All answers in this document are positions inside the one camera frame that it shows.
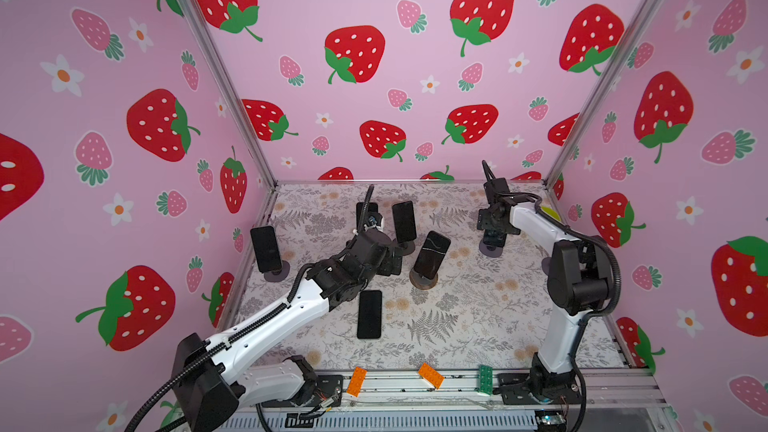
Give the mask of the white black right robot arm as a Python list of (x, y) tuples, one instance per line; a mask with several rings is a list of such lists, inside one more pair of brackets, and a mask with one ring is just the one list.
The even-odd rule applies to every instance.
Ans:
[(549, 252), (547, 293), (553, 303), (543, 345), (528, 376), (499, 379), (495, 390), (505, 399), (531, 398), (546, 403), (576, 392), (586, 398), (576, 355), (591, 319), (618, 304), (620, 268), (607, 243), (587, 236), (544, 212), (541, 198), (526, 192), (488, 192), (489, 206), (478, 213), (483, 243), (499, 249), (508, 235), (525, 233)]

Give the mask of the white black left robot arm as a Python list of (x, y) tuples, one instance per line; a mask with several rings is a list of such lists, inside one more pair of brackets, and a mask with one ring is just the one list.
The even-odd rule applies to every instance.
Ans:
[(272, 366), (256, 361), (283, 339), (310, 322), (355, 299), (377, 275), (398, 275), (403, 252), (378, 228), (356, 231), (345, 248), (303, 265), (287, 295), (250, 318), (207, 339), (197, 334), (178, 345), (171, 378), (134, 414), (127, 430), (140, 423), (168, 393), (182, 416), (167, 425), (214, 431), (239, 409), (269, 401), (307, 403), (317, 388), (308, 361), (293, 356)]

